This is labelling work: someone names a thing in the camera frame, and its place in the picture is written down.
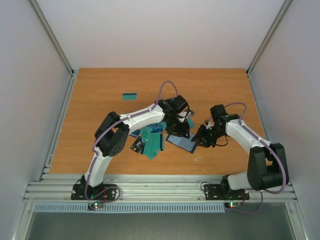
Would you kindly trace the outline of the navy blue card holder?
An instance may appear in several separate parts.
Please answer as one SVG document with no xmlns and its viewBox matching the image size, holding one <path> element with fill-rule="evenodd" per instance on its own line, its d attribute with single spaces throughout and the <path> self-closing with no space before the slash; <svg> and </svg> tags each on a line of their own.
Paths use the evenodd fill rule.
<svg viewBox="0 0 320 240">
<path fill-rule="evenodd" d="M 166 141 L 193 154 L 197 148 L 196 142 L 192 141 L 194 136 L 193 133 L 190 133 L 190 138 L 168 135 Z"/>
</svg>

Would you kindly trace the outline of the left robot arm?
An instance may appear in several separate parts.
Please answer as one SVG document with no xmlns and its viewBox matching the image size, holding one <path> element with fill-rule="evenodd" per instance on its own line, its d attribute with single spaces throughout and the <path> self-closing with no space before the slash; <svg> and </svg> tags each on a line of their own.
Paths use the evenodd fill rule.
<svg viewBox="0 0 320 240">
<path fill-rule="evenodd" d="M 158 99 L 146 108 L 127 114 L 108 113 L 94 134 L 95 142 L 91 148 L 93 158 L 81 180 L 83 194 L 89 199 L 96 199 L 100 195 L 100 185 L 109 163 L 124 149 L 132 132 L 164 122 L 169 134 L 189 138 L 189 114 L 190 106 L 181 95 Z"/>
</svg>

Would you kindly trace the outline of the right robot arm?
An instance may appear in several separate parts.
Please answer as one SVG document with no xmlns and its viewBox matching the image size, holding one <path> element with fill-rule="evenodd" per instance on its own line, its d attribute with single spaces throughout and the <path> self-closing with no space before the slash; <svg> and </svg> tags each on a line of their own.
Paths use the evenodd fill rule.
<svg viewBox="0 0 320 240">
<path fill-rule="evenodd" d="M 199 147 L 216 147 L 220 137 L 233 138 L 248 154 L 247 170 L 223 176 L 220 184 L 225 198 L 239 190 L 251 189 L 281 194 L 289 182 L 285 148 L 259 136 L 243 120 L 242 115 L 227 113 L 223 104 L 210 109 L 211 118 L 202 124 L 192 141 Z"/>
</svg>

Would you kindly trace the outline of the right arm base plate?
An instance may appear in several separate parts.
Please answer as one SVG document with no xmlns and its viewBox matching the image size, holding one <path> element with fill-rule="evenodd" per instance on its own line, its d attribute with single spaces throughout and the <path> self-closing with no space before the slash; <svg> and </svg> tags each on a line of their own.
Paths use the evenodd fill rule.
<svg viewBox="0 0 320 240">
<path fill-rule="evenodd" d="M 204 190 L 204 196 L 207 201 L 215 200 L 249 200 L 250 195 L 245 193 L 244 189 L 231 190 L 223 189 L 220 184 L 205 184 L 202 186 Z"/>
</svg>

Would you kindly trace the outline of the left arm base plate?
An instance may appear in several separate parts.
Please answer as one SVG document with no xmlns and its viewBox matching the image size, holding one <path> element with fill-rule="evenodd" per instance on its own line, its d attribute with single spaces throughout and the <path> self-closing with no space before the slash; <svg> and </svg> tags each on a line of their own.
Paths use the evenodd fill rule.
<svg viewBox="0 0 320 240">
<path fill-rule="evenodd" d="M 94 188 L 87 187 L 87 197 L 89 200 L 93 201 L 113 201 L 116 199 L 116 194 L 119 192 L 116 189 L 117 185 L 115 184 L 100 184 Z M 71 191 L 71 200 L 86 201 L 85 197 L 85 184 L 75 184 Z"/>
</svg>

